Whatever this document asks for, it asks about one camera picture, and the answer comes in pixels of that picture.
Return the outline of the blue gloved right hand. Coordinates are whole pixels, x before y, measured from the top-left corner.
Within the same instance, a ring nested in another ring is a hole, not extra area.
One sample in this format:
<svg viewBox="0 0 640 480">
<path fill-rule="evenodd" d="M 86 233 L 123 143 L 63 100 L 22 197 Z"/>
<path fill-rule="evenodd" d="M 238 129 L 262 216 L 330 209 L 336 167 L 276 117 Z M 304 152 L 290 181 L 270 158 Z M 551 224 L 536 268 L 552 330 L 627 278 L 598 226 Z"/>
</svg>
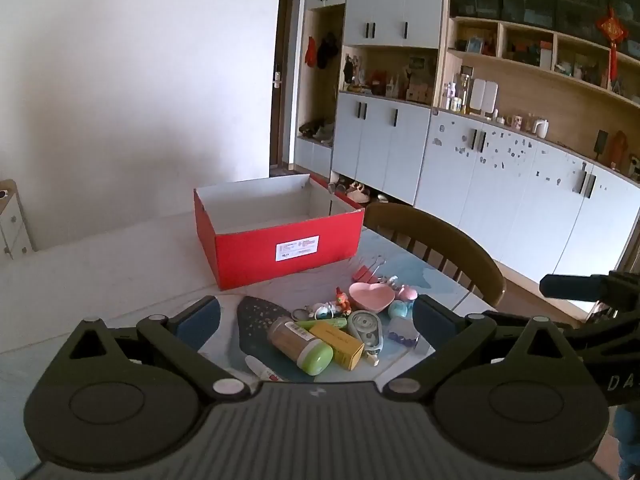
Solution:
<svg viewBox="0 0 640 480">
<path fill-rule="evenodd" d="M 639 402 L 621 405 L 614 415 L 614 436 L 618 441 L 621 479 L 638 479 L 640 470 L 640 406 Z"/>
</svg>

